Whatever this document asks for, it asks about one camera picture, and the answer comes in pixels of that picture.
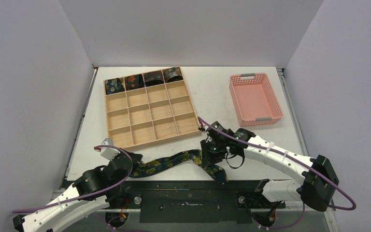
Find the blue yellow floral tie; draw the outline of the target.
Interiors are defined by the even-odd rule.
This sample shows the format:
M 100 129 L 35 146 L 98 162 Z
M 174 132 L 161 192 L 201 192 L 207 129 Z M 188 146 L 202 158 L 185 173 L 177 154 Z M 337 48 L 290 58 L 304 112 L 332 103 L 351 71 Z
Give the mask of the blue yellow floral tie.
M 203 169 L 216 183 L 223 185 L 228 182 L 225 169 L 209 161 L 205 161 L 205 157 L 206 155 L 200 149 L 185 150 L 169 157 L 162 157 L 147 163 L 141 163 L 137 168 L 133 169 L 129 176 L 131 178 L 150 177 L 184 162 L 191 161 Z

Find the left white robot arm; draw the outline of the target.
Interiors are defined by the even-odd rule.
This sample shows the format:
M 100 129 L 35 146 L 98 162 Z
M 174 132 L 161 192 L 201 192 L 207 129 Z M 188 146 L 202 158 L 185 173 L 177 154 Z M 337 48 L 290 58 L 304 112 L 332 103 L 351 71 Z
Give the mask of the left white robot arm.
M 14 229 L 19 232 L 60 232 L 99 209 L 124 206 L 127 197 L 121 184 L 142 163 L 142 158 L 141 154 L 132 152 L 118 154 L 107 165 L 83 172 L 46 208 L 16 215 Z

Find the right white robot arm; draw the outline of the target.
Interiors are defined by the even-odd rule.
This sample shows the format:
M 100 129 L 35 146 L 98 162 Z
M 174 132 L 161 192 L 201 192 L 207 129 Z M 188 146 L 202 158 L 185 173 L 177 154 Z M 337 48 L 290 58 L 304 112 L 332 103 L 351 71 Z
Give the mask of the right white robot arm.
M 249 130 L 239 128 L 232 132 L 218 122 L 207 126 L 206 133 L 214 143 L 209 154 L 220 159 L 236 155 L 243 160 L 256 160 L 290 177 L 289 180 L 264 180 L 254 193 L 255 204 L 259 207 L 279 201 L 303 202 L 320 212 L 329 207 L 339 179 L 328 158 L 300 155 L 276 146 Z

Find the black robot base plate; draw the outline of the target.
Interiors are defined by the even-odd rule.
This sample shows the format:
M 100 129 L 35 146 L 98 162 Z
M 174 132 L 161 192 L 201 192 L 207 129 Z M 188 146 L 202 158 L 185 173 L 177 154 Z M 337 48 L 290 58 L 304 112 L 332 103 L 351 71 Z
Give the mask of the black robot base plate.
M 121 185 L 121 205 L 100 210 L 114 226 L 128 224 L 135 214 L 141 223 L 218 223 L 250 224 L 250 210 L 267 216 L 285 208 L 271 203 L 259 191 L 261 181 L 126 181 Z

